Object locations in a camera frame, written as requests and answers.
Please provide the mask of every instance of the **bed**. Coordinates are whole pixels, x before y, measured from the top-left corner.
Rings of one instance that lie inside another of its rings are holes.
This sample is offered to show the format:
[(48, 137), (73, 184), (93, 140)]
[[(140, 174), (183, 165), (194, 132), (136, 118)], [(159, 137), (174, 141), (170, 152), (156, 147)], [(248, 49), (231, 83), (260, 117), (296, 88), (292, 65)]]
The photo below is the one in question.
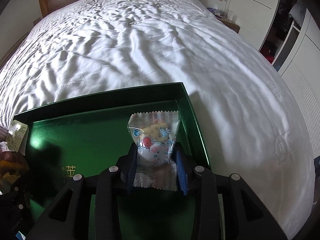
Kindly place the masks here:
[(50, 14), (0, 73), (0, 125), (66, 98), (183, 82), (212, 170), (240, 174), (294, 237), (313, 202), (311, 144), (292, 93), (252, 45), (197, 0), (41, 3)]

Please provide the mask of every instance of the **plastic wrapper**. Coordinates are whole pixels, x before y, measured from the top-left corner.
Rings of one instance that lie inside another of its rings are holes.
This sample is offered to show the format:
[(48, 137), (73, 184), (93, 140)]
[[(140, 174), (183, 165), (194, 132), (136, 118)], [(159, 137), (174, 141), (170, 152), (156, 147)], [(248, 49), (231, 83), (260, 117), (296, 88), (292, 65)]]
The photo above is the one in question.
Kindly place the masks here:
[(0, 142), (0, 192), (8, 193), (11, 185), (29, 170), (23, 155), (10, 149), (7, 142)]
[(128, 129), (138, 146), (134, 187), (177, 190), (177, 167), (171, 155), (179, 123), (178, 111), (131, 115)]

